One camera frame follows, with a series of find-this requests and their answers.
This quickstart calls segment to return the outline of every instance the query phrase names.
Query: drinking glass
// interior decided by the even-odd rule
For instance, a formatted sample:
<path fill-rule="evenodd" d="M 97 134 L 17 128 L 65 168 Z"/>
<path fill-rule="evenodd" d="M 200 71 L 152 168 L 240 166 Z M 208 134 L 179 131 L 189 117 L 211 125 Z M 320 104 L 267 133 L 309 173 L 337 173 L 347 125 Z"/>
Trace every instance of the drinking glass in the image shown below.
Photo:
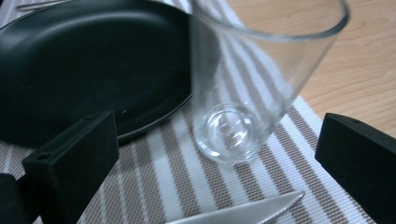
<path fill-rule="evenodd" d="M 255 158 L 347 25 L 342 0 L 193 0 L 194 137 L 214 161 Z"/>

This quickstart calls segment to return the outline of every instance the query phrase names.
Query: wooden table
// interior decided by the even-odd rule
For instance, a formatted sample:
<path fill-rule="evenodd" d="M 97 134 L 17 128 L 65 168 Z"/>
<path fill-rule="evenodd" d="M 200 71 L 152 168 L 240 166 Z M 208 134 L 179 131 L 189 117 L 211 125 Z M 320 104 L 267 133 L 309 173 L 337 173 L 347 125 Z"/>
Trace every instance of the wooden table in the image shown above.
<path fill-rule="evenodd" d="M 351 19 L 301 95 L 396 138 L 396 2 L 348 0 Z"/>

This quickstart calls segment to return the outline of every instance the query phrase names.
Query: knife blade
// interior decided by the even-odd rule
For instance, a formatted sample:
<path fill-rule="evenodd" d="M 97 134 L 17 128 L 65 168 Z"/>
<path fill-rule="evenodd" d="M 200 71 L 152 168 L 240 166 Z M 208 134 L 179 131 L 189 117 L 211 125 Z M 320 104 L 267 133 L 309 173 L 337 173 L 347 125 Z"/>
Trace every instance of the knife blade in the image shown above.
<path fill-rule="evenodd" d="M 168 224 L 266 223 L 283 215 L 289 208 L 299 202 L 303 196 L 303 190 L 295 191 L 253 203 L 244 203 L 210 213 L 182 218 L 168 222 Z"/>

